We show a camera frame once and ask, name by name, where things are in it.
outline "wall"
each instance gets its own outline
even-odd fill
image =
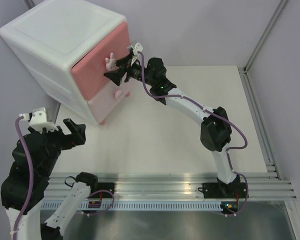
[[[0,27],[26,11],[22,0],[0,0]],[[57,103],[48,97],[0,37],[0,188],[9,175],[18,135],[14,122],[19,113],[46,106],[56,110]],[[23,133],[27,123],[22,122]],[[0,240],[10,239],[9,219],[1,205]]]
[[[275,159],[300,202],[300,0],[290,1],[257,56],[250,77]]]
[[[36,4],[43,0],[33,0]],[[127,17],[167,66],[244,66],[280,0],[88,0]]]

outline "white tabletop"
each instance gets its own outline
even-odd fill
[[[230,121],[246,135],[248,147],[232,150],[235,170],[267,172],[246,95],[236,66],[172,66],[167,77],[201,104],[222,106]],[[61,105],[56,124],[62,120],[86,124],[86,143],[62,151],[55,173],[216,173],[214,159],[200,142],[200,127],[179,111],[146,95],[138,82],[131,96],[122,100],[106,118],[105,125],[92,125]],[[231,146],[242,146],[232,129]]]

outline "purple cable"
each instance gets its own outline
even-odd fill
[[[103,214],[103,213],[105,213],[106,211],[108,211],[110,208],[112,208],[113,205],[114,205],[114,203],[115,203],[115,196],[114,196],[114,194],[113,194],[112,192],[108,191],[108,190],[99,190],[99,191],[95,191],[95,192],[91,193],[91,194],[88,196],[88,198],[90,198],[91,196],[93,196],[93,195],[95,195],[95,194],[98,194],[98,193],[108,193],[108,194],[110,194],[111,197],[112,197],[112,202],[111,202],[110,206],[108,206],[105,210],[98,211],[98,212],[96,212],[96,213],[91,213],[91,214],[89,214],[89,216],[95,216],[95,215]]]
[[[32,160],[31,160],[31,155],[30,155],[29,149],[27,147],[26,141],[24,139],[24,136],[22,135],[22,132],[21,132],[20,126],[19,126],[19,122],[23,118],[24,118],[23,116],[18,117],[15,120],[14,125],[15,125],[16,132],[18,133],[18,136],[19,136],[20,142],[22,144],[22,147],[24,149],[26,160],[27,160],[28,166],[29,166],[29,187],[28,187],[28,193],[26,195],[24,204],[23,204],[23,206],[22,206],[22,208],[21,208],[21,210],[19,212],[19,215],[17,216],[17,218],[15,220],[14,226],[13,226],[13,232],[14,232],[13,233],[13,237],[12,237],[13,240],[17,240],[17,231],[18,231],[19,222],[20,222],[21,217],[24,214],[24,212],[25,212],[25,210],[26,210],[26,208],[27,208],[27,206],[28,206],[28,204],[30,202],[32,190],[33,190],[33,187],[34,187],[34,167],[33,167],[33,164],[32,164]]]
[[[146,86],[146,80],[145,80],[145,56],[144,56],[144,54],[141,51],[138,51],[138,53],[141,55],[141,79],[142,79],[143,88],[144,88],[146,94],[148,94],[150,97],[152,97],[154,99],[162,99],[162,98],[181,98],[181,99],[186,99],[189,102],[191,102],[194,105],[196,105],[198,108],[200,108],[205,113],[210,114],[210,115],[214,116],[215,118],[218,118],[218,119],[226,122],[227,124],[229,124],[243,138],[243,140],[244,140],[244,145],[243,146],[231,146],[231,147],[228,147],[225,150],[226,151],[226,156],[227,156],[227,159],[228,159],[228,162],[229,162],[230,169],[233,171],[234,174],[237,174],[237,175],[241,176],[244,179],[244,182],[245,182],[245,185],[246,185],[246,195],[245,195],[245,199],[244,199],[242,207],[236,213],[227,214],[227,216],[228,217],[232,217],[232,216],[235,216],[236,214],[240,213],[244,209],[244,207],[246,206],[246,203],[247,203],[247,200],[248,200],[248,196],[249,196],[248,180],[247,180],[246,176],[243,175],[242,173],[234,171],[234,168],[233,168],[232,163],[231,163],[230,155],[229,155],[229,150],[232,150],[232,149],[238,149],[238,150],[239,149],[245,149],[248,146],[247,137],[244,135],[244,133],[236,125],[234,125],[228,119],[226,119],[226,118],[224,118],[222,116],[219,116],[219,115],[217,115],[217,114],[215,114],[215,113],[213,113],[213,112],[211,112],[209,110],[204,109],[204,107],[201,104],[199,104],[198,102],[196,102],[195,100],[193,100],[193,99],[191,99],[191,98],[189,98],[187,96],[181,96],[181,95],[178,95],[178,94],[175,94],[175,95],[163,95],[163,96],[154,96],[154,95],[152,95],[148,91],[147,86]]]

